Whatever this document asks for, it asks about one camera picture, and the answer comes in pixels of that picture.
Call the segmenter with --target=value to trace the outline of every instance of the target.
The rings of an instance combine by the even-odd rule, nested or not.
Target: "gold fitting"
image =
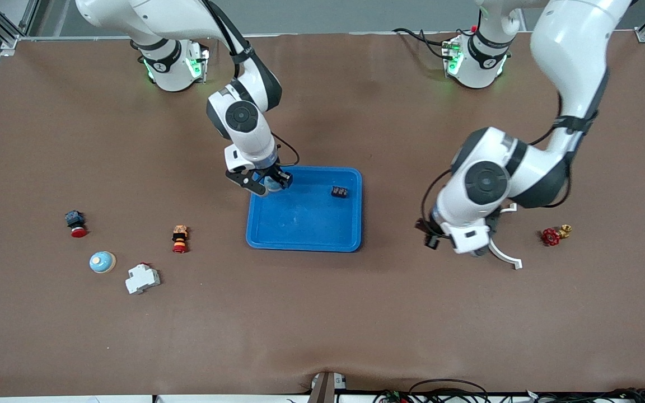
[[[559,237],[561,239],[566,239],[571,235],[571,225],[562,225],[561,228],[559,229]]]

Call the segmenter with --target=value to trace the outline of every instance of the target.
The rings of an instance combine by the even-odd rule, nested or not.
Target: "red knob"
[[[74,238],[82,238],[87,234],[88,232],[86,229],[83,229],[82,227],[77,227],[71,230],[71,236]]]
[[[542,241],[549,246],[558,245],[561,240],[561,235],[556,229],[547,228],[542,232]]]

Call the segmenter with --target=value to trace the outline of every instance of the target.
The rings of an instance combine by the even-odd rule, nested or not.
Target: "brown tabletop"
[[[223,175],[228,142],[205,117],[231,76],[220,48],[208,84],[166,93],[126,41],[22,41],[0,62],[0,395],[289,393],[323,370],[350,388],[645,387],[645,44],[632,32],[612,38],[571,198],[502,217],[497,244],[520,271],[429,250],[413,224],[471,131],[547,130],[556,94],[528,35],[484,90],[443,78],[409,37],[253,43],[284,87],[273,130],[305,165],[363,174],[361,249],[246,244],[249,194]],[[87,237],[69,236],[71,209]],[[185,255],[171,252],[176,224],[192,229]],[[537,231],[561,224],[571,238],[543,247]],[[111,273],[87,267],[98,250],[118,258]],[[129,296],[142,261],[163,284]]]

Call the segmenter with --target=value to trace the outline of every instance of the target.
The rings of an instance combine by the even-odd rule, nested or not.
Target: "blue plastic tray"
[[[355,252],[362,241],[363,177],[353,168],[292,166],[289,189],[252,195],[248,245],[258,249]],[[348,197],[333,197],[333,186]]]

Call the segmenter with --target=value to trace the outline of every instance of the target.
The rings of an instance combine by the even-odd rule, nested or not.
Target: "blue ball in gripper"
[[[111,252],[97,252],[89,259],[89,267],[97,273],[107,273],[116,265],[116,257]]]

